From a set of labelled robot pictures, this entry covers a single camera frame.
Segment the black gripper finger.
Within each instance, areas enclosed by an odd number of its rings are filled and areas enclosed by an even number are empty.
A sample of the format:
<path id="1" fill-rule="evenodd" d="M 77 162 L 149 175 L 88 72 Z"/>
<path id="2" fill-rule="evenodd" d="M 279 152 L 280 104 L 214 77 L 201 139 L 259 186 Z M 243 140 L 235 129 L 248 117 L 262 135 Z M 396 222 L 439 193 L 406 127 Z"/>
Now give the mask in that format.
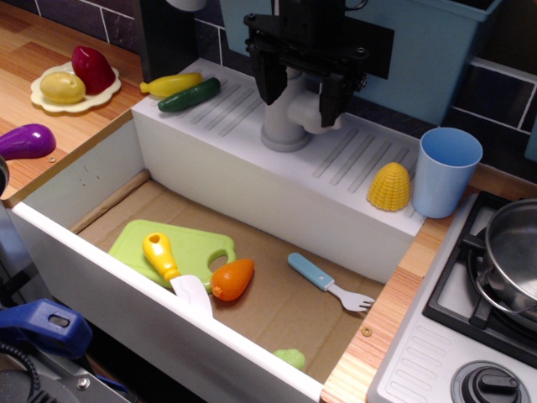
<path id="1" fill-rule="evenodd" d="M 347 110 L 354 92 L 354 81 L 346 76 L 331 73 L 322 80 L 320 113 L 323 128 L 335 125 L 339 116 Z"/>
<path id="2" fill-rule="evenodd" d="M 280 62 L 278 54 L 255 50 L 253 75 L 266 105 L 272 105 L 287 87 L 286 66 Z"/>

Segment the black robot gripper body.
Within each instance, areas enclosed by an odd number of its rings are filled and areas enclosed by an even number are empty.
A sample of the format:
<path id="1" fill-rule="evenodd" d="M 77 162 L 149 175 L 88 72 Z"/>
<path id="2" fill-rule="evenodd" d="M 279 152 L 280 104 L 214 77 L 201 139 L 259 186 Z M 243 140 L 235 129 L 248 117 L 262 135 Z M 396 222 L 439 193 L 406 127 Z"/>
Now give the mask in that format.
<path id="1" fill-rule="evenodd" d="M 250 13 L 243 19 L 248 27 L 247 51 L 252 61 L 255 50 L 279 55 L 292 69 L 320 78 L 331 73 L 346 76 L 361 90 L 366 74 L 362 63 L 368 57 L 363 45 L 354 44 L 347 11 L 357 11 L 367 3 L 348 7 L 344 1 L 276 1 L 272 14 Z"/>

